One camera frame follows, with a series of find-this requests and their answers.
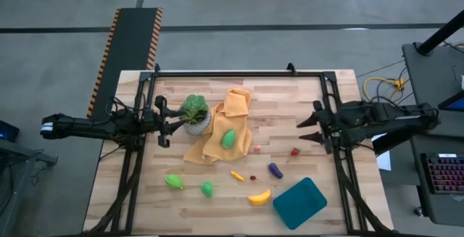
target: teal tray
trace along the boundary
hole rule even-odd
[[[327,205],[314,182],[305,178],[275,198],[274,209],[290,230],[295,230]]]

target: wooden plank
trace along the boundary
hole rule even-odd
[[[121,72],[116,96],[128,105],[133,104],[139,73]],[[337,70],[336,74],[340,80],[341,100],[359,99],[354,71]],[[248,116],[248,126],[253,132],[251,147],[260,144],[261,152],[251,150],[249,155],[235,162],[195,165],[184,162],[182,157],[198,137],[187,134],[181,128],[170,137],[171,147],[163,149],[157,145],[157,133],[149,134],[132,234],[346,233],[333,157],[327,155],[321,145],[297,138],[318,129],[295,127],[313,111],[312,101],[321,98],[316,78],[157,78],[154,93],[166,96],[168,107],[176,109],[189,93],[204,95],[207,103],[214,106],[224,100],[227,89],[234,87],[247,88],[252,92]],[[298,157],[289,156],[293,147],[302,150]],[[114,143],[105,142],[102,154],[114,148]],[[362,197],[374,214],[392,228],[374,153],[359,148],[354,152],[354,159]],[[84,230],[93,227],[114,201],[122,160],[123,150],[100,162]],[[270,162],[279,166],[283,179],[270,175],[267,169]],[[260,181],[238,182],[230,176],[230,170],[246,179],[255,175]],[[164,177],[169,173],[182,177],[183,191],[172,191],[165,185]],[[272,196],[277,197],[305,177],[314,180],[327,198],[328,206],[296,230],[289,230],[282,223],[271,202],[261,207],[252,207],[248,203],[248,196],[266,189],[271,189]],[[214,196],[210,199],[200,191],[200,185],[206,181],[215,187]],[[354,204],[350,206],[356,220]]]

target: yellow cloth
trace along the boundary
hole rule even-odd
[[[183,159],[201,165],[211,165],[220,159],[234,161],[248,154],[252,132],[247,127],[250,92],[243,88],[227,90],[224,103],[211,108],[211,122],[203,136],[183,156]],[[236,140],[230,149],[221,146],[224,135],[234,129]]]

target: small eggplant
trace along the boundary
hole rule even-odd
[[[275,163],[270,163],[268,168],[270,173],[272,173],[277,178],[282,179],[283,173],[277,168],[277,165]]]

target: potted plant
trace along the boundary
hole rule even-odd
[[[190,95],[182,104],[182,120],[186,120],[184,128],[192,135],[199,136],[210,124],[210,108],[203,96]]]

